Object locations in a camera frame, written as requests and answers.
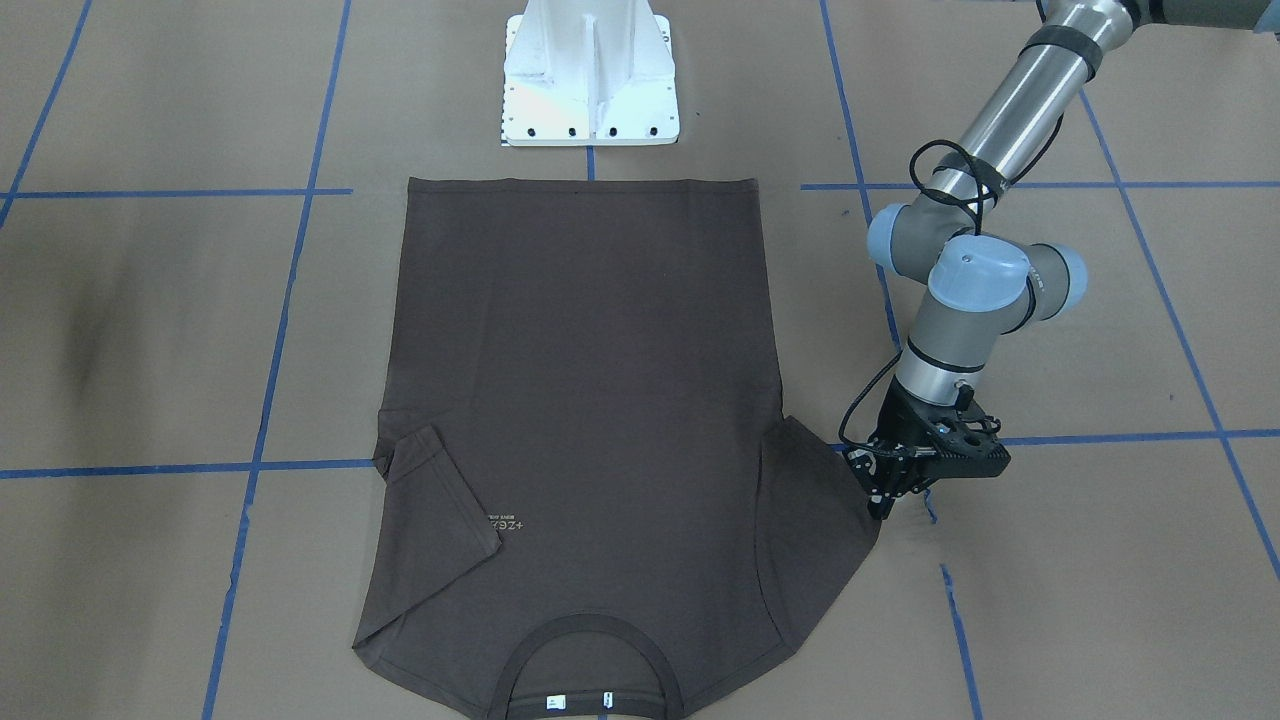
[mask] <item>robotic arm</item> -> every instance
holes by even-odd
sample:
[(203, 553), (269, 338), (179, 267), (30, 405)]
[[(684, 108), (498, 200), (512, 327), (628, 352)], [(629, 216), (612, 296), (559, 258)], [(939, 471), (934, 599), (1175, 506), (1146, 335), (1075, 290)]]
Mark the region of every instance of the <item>robotic arm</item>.
[[(983, 366), (1001, 334), (1079, 302), (1088, 274), (1071, 249), (983, 234), (982, 220), (1038, 160), (1103, 56), (1148, 23), (1276, 32), (1280, 0), (1050, 0), (1044, 26), (969, 129), (911, 159), (915, 201), (872, 220), (872, 259), (928, 287), (876, 432), (845, 451), (873, 516), (941, 478), (993, 478), (1009, 464), (1000, 421), (974, 402)], [(915, 161), (934, 146), (951, 152), (920, 182)]]

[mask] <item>black cable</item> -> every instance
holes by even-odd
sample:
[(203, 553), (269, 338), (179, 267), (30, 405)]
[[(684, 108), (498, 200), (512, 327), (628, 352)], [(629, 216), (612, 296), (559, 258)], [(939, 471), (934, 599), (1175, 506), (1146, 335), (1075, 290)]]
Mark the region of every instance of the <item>black cable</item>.
[[(978, 186), (978, 195), (975, 197), (960, 199), (937, 190), (924, 187), (924, 183), (920, 181), (920, 176), (916, 174), (915, 172), (915, 164), (920, 160), (920, 155), (924, 155), (924, 152), (927, 152), (933, 147), (947, 147), (950, 150), (955, 150), (956, 154), (960, 155), (961, 159), (964, 159), (965, 165), (969, 167), (969, 177), (972, 177), (974, 184)], [(942, 205), (952, 205), (960, 208), (961, 210), (965, 211), (966, 215), (969, 215), (969, 219), (973, 220), (973, 234), (982, 234), (982, 206), (983, 204), (986, 204), (987, 200), (995, 200), (997, 196), (995, 191), (987, 192), (987, 186), (982, 184), (982, 182), (978, 179), (978, 160), (973, 155), (970, 155), (969, 151), (965, 150), (960, 143), (942, 138), (931, 140), (929, 142), (925, 142), (919, 147), (919, 150), (915, 151), (914, 155), (911, 155), (911, 161), (908, 163), (906, 172), (909, 176), (911, 176), (911, 183), (915, 186), (916, 190), (924, 193), (924, 196), (927, 196), (929, 200), (933, 200), (934, 202), (941, 202)], [(977, 205), (978, 209), (970, 210), (969, 205)]]
[(1039, 151), (1036, 152), (1036, 156), (1032, 158), (1032, 161), (1027, 163), (1027, 167), (1023, 168), (1023, 172), (1018, 173), (1018, 177), (1009, 181), (1010, 186), (1018, 184), (1018, 181), (1027, 177), (1027, 173), (1032, 172), (1032, 168), (1036, 167), (1036, 163), (1039, 163), (1039, 159), (1043, 158), (1046, 152), (1048, 152), (1048, 146), (1053, 145), (1053, 141), (1057, 140), (1057, 131), (1062, 129), (1062, 118), (1065, 117), (1066, 115), (1057, 117), (1057, 123), (1053, 124), (1053, 132), (1048, 133), (1048, 137), (1044, 140), (1044, 145), (1042, 145)]
[(881, 451), (879, 448), (873, 448), (869, 445), (849, 439), (847, 437), (845, 437), (845, 430), (849, 428), (849, 419), (852, 418), (854, 410), (858, 409), (858, 405), (863, 401), (863, 398), (867, 397), (867, 395), (872, 391), (872, 388), (876, 387), (876, 383), (881, 382), (884, 378), (884, 375), (888, 374), (890, 369), (897, 364), (900, 357), (902, 357), (901, 350), (899, 350), (893, 355), (893, 357), (890, 359), (890, 361), (886, 363), (884, 366), (881, 368), (878, 373), (876, 373), (876, 377), (872, 378), (872, 382), (867, 383), (867, 387), (863, 388), (863, 392), (859, 392), (858, 397), (855, 397), (854, 401), (849, 404), (849, 410), (845, 410), (845, 418), (840, 421), (840, 430), (837, 430), (836, 433), (837, 436), (840, 436), (840, 441), (844, 442), (845, 445), (850, 447), (860, 447), (869, 452), (876, 452), (877, 455), (887, 455), (884, 451)]

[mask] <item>printed logo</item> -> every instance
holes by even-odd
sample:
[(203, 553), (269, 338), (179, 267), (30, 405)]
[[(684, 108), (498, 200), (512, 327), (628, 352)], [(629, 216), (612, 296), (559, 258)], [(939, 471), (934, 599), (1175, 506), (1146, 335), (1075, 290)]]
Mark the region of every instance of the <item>printed logo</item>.
[(515, 515), (489, 515), (489, 524), (495, 530), (522, 530), (525, 523), (517, 520)]

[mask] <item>floor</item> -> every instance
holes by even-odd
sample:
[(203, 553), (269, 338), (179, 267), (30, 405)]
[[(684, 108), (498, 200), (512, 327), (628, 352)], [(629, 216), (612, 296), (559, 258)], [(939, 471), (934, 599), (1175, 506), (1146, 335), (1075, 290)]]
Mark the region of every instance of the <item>floor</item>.
[[(680, 142), (517, 150), (522, 5), (0, 8), (0, 716), (460, 717), (348, 650), (406, 178), (758, 177), (787, 411), (832, 439), (920, 296), (865, 223), (1038, 26), (654, 0)], [(1277, 117), (1271, 36), (1107, 58), (988, 220), (1092, 268), (979, 389), (1014, 464), (904, 502), (803, 651), (698, 717), (1276, 717)]]

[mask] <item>t-shirt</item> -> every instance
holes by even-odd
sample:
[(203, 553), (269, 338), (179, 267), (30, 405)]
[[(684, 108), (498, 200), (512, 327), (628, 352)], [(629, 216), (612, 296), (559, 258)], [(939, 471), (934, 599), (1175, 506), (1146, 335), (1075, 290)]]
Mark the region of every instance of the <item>t-shirt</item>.
[(876, 542), (792, 418), (755, 181), (411, 179), (355, 650), (480, 719), (676, 720)]

